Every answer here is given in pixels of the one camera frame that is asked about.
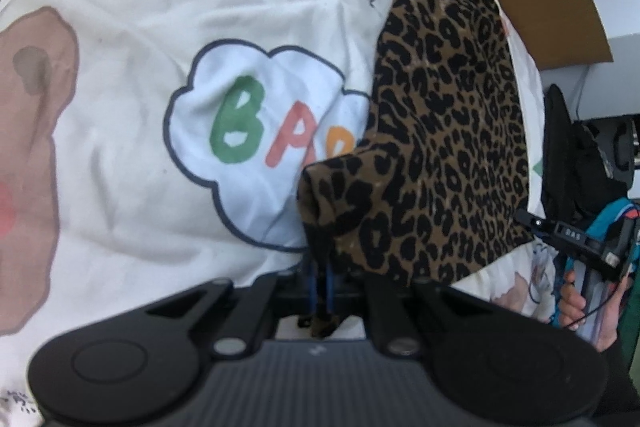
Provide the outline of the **black garment pile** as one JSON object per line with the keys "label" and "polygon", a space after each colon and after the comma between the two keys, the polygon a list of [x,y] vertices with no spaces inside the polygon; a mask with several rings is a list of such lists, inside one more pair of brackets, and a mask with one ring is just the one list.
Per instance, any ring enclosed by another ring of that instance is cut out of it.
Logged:
{"label": "black garment pile", "polygon": [[544,118],[544,212],[585,230],[606,205],[630,193],[639,118],[574,120],[555,84],[544,94]]}

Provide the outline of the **white cartoon bear bedsheet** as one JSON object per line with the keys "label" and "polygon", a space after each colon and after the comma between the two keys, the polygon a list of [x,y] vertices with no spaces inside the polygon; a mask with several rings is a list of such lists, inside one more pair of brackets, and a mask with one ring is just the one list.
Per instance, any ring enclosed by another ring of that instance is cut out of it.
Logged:
{"label": "white cartoon bear bedsheet", "polygon": [[308,159],[363,134],[392,0],[1,0],[1,421],[50,338],[299,262]]}

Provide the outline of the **leopard print garment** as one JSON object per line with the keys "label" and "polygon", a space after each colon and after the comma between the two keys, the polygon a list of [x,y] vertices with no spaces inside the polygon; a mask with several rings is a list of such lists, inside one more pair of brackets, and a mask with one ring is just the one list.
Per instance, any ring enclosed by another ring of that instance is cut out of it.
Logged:
{"label": "leopard print garment", "polygon": [[528,157],[496,0],[393,0],[362,138],[307,165],[297,205],[318,281],[453,284],[526,244]]}

